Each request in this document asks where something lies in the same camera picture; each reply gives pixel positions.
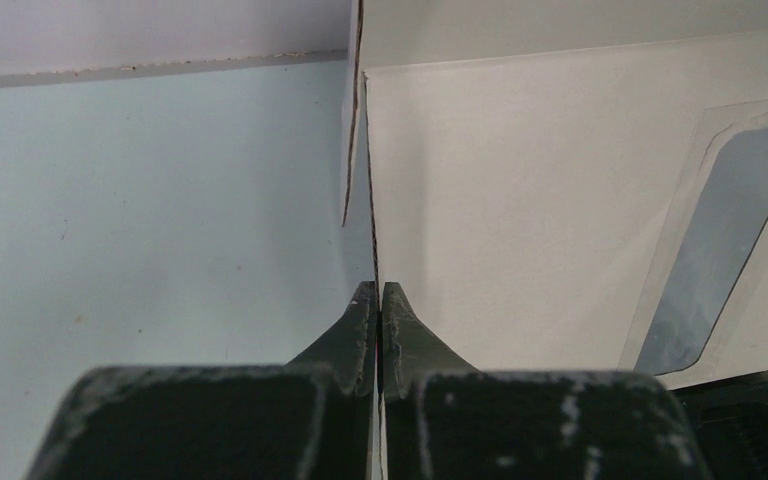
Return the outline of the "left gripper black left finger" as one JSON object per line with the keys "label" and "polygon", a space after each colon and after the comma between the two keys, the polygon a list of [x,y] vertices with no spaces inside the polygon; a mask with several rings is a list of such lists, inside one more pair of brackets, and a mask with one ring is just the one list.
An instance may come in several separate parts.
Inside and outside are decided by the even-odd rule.
{"label": "left gripper black left finger", "polygon": [[378,305],[284,365],[107,366],[63,398],[31,479],[366,479]]}

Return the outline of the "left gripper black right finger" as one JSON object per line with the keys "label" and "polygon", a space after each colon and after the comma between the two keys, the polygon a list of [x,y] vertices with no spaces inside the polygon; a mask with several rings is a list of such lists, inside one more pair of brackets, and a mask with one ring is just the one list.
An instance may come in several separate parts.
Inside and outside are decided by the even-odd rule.
{"label": "left gripper black right finger", "polygon": [[381,294],[392,479],[708,479],[678,400],[628,371],[481,371]]}

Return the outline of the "white box with black tray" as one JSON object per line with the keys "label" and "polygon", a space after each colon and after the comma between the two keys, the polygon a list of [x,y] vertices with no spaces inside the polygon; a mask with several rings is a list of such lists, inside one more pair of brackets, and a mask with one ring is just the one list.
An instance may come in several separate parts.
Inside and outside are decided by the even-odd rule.
{"label": "white box with black tray", "polygon": [[768,1],[355,1],[345,208],[481,371],[628,371],[768,479]]}

